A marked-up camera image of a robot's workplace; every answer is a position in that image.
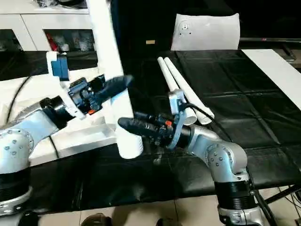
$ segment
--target red object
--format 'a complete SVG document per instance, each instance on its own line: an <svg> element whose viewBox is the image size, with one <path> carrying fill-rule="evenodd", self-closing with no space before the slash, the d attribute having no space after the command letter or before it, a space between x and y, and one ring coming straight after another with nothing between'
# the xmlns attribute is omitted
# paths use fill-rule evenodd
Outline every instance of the red object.
<svg viewBox="0 0 301 226"><path fill-rule="evenodd" d="M88 111L88 114L89 115L92 115L92 114L94 114L96 111L95 110L90 110L90 111Z"/></svg>
<svg viewBox="0 0 301 226"><path fill-rule="evenodd" d="M50 44L51 50L52 51L57 51L58 50L58 46L55 43L55 41L52 39L51 35L46 33L46 37L47 37L48 42Z"/></svg>
<svg viewBox="0 0 301 226"><path fill-rule="evenodd" d="M169 120L165 121L165 125L167 125L167 126L171 126L172 124L173 123L171 121L169 121Z"/></svg>

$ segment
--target robotic arm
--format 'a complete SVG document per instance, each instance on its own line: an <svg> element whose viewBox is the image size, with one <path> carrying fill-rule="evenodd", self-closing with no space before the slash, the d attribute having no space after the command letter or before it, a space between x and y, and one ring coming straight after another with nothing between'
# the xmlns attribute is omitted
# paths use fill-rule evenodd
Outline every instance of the robotic arm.
<svg viewBox="0 0 301 226"><path fill-rule="evenodd" d="M260 207L255 203L254 191L250 189L244 150L206 128L183 126L185 102L181 90L172 92L169 100L174 121L136 113L135 119L120 118L118 123L131 133L149 138L156 145L169 149L182 147L200 158L210 169L214 180L222 223L227 226L263 226Z"/></svg>
<svg viewBox="0 0 301 226"><path fill-rule="evenodd" d="M87 82L81 78L68 88L68 104L60 96L45 98L0 128L0 217L6 216L0 218L0 225L16 225L9 223L20 221L19 213L26 210L32 193L29 156L35 146L66 127L78 113L94 114L101 110L102 103L124 91L132 79L120 76L105 81L101 75Z"/></svg>

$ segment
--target cabinet door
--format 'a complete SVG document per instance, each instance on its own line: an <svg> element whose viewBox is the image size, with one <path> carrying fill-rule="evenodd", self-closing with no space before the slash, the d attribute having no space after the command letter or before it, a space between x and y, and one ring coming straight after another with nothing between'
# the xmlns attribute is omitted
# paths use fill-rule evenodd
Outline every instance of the cabinet door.
<svg viewBox="0 0 301 226"><path fill-rule="evenodd" d="M37 50L20 15L0 15L0 49Z"/></svg>
<svg viewBox="0 0 301 226"><path fill-rule="evenodd" d="M37 50L54 50L55 46L62 51L94 50L88 14L31 14L22 18Z"/></svg>

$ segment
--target white tube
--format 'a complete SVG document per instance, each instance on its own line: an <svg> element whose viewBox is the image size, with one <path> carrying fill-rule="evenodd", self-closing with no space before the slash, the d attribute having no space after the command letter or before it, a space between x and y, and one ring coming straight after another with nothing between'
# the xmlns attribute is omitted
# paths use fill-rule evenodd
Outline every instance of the white tube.
<svg viewBox="0 0 301 226"><path fill-rule="evenodd" d="M164 75L164 78L166 80L166 83L168 84L169 90L174 91L175 89L179 89L179 87L178 87L177 83L175 82L172 74L170 73L167 65L165 64L163 58L158 57L158 62L159 62L161 71ZM189 126L189 125L195 123L197 120L197 116L194 113L194 111L191 108L186 108L185 112L186 112L186 119L185 119L184 125Z"/></svg>
<svg viewBox="0 0 301 226"><path fill-rule="evenodd" d="M121 76L123 69L108 4L106 0L87 0L87 5L95 40L98 67L104 68L106 80ZM127 132L117 123L120 117L134 117L127 90L111 99L111 108L111 114L114 114L114 123L116 124L115 133L120 156L125 159L139 156L143 151L141 137ZM106 121L112 120L110 114L105 116L107 116Z"/></svg>
<svg viewBox="0 0 301 226"><path fill-rule="evenodd" d="M185 94L186 98L188 99L188 101L190 103L194 104L195 106L199 107L204 112L206 112L207 114L209 114L210 116L212 116L214 118L213 112L210 110L210 108L206 107L203 104L203 102L199 99L199 97L196 95L196 93L193 91L193 89L190 87L190 85L187 83L187 81L180 74L178 69L173 64L173 62L168 57L165 57L164 61L167 65L168 69L170 70L171 74L173 75L174 79L177 81L180 88L184 91L184 94ZM203 125L211 123L211 119L209 119L207 116L205 116L201 112L196 111L196 115L198 117L199 122L202 123Z"/></svg>

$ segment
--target black tablecloth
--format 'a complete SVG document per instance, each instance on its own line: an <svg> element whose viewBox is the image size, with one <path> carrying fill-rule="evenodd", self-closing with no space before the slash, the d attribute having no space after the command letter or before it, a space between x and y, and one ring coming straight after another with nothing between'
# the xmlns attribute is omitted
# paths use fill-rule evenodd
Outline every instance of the black tablecloth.
<svg viewBox="0 0 301 226"><path fill-rule="evenodd" d="M69 53L71 70L96 66L95 53ZM0 80L46 73L45 52L0 54ZM215 118L248 155L258 188L301 183L301 112L241 51L165 52ZM170 114L168 87L156 57L123 59L135 78L133 109ZM225 140L211 123L209 128ZM31 206L40 212L101 208L214 194L205 164L182 149L168 151L144 140L133 160L116 145L32 167Z"/></svg>

